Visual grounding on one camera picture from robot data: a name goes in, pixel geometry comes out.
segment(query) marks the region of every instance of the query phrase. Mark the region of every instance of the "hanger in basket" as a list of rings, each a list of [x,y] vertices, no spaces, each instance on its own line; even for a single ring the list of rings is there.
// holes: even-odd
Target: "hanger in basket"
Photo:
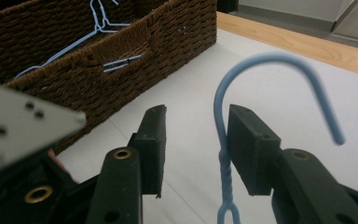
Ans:
[[[333,112],[330,109],[330,105],[327,102],[327,99],[324,94],[324,89],[322,88],[319,79],[314,74],[313,70],[310,69],[310,67],[304,62],[286,54],[265,54],[238,63],[230,71],[228,71],[228,73],[220,82],[213,101],[214,121],[221,146],[219,152],[219,161],[223,194],[223,203],[217,213],[218,224],[223,224],[225,222],[225,214],[227,210],[231,211],[234,224],[241,224],[240,213],[233,201],[232,195],[232,178],[230,168],[231,160],[227,152],[228,142],[222,111],[223,98],[228,89],[228,86],[231,84],[235,77],[237,77],[244,70],[254,65],[259,65],[261,63],[286,63],[302,71],[303,74],[309,80],[313,90],[315,91],[316,97],[319,101],[319,105],[324,112],[325,120],[330,128],[331,134],[333,135],[335,142],[338,145],[342,145],[345,142],[344,137],[341,134],[340,129],[338,128]]]
[[[111,33],[115,33],[116,31],[115,30],[104,30],[104,28],[106,27],[106,25],[108,26],[111,26],[111,27],[115,27],[115,26],[130,26],[129,23],[112,23],[110,22],[107,17],[106,17],[106,13],[105,13],[105,10],[104,10],[104,7],[103,7],[103,4],[101,2],[101,0],[98,0],[98,4],[100,6],[100,10],[101,10],[101,13],[103,15],[103,19],[102,19],[102,25],[100,25],[99,23],[99,20],[98,20],[98,16],[97,16],[97,13],[94,9],[94,6],[92,5],[94,0],[90,0],[89,1],[89,7],[91,8],[91,11],[92,11],[92,17],[94,18],[94,21],[95,21],[95,25],[94,25],[94,30],[81,37],[80,39],[78,39],[76,42],[72,43],[71,45],[69,45],[68,47],[66,47],[65,49],[62,49],[61,51],[59,51],[58,53],[54,54],[53,56],[51,56],[45,63],[43,63],[42,65],[34,65],[32,67],[29,67],[27,69],[25,69],[24,71],[18,73],[14,78],[18,78],[18,77],[21,77],[23,76],[24,74],[32,71],[32,70],[35,70],[35,69],[38,69],[38,68],[42,68],[46,65],[48,65],[49,63],[55,61],[56,59],[60,58],[63,54],[67,53],[68,51],[70,51],[71,49],[77,47],[78,45],[80,45],[81,43],[83,43],[84,41],[90,39],[91,37],[97,35],[98,33],[105,33],[105,34],[111,34]],[[116,4],[118,6],[118,2],[116,0],[112,0],[112,2],[114,4]]]

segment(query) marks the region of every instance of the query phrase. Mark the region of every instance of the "gray floor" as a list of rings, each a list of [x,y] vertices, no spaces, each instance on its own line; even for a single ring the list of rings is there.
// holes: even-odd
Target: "gray floor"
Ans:
[[[358,4],[353,10],[347,12],[347,14],[344,15],[345,20],[341,19],[340,23],[336,24],[336,26],[333,22],[329,21],[320,21],[241,5],[239,5],[238,11],[230,14],[358,48],[358,35],[354,35],[358,33],[358,20],[356,20],[356,18],[358,18],[358,16],[356,16],[358,15]]]

